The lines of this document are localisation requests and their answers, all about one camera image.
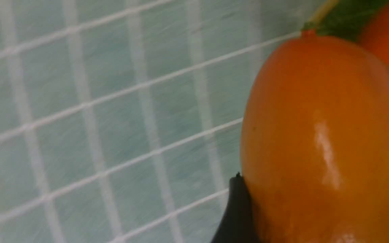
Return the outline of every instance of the green leaf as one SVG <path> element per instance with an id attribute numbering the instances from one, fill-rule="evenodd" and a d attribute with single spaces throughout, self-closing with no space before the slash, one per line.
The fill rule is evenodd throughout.
<path id="1" fill-rule="evenodd" d="M 316 32 L 357 41 L 363 27 L 389 0 L 341 0 Z"/>

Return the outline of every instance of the black object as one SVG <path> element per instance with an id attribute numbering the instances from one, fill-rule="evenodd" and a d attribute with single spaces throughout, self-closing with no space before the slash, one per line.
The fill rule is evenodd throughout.
<path id="1" fill-rule="evenodd" d="M 253 224 L 250 194 L 238 173 L 230 179 L 229 199 L 211 243 L 260 243 Z"/>

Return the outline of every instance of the black tip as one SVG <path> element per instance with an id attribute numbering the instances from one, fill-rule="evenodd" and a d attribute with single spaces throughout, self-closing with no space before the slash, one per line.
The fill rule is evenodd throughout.
<path id="1" fill-rule="evenodd" d="M 211 243 L 260 243 L 249 191 L 240 173 L 230 179 L 227 207 Z"/>

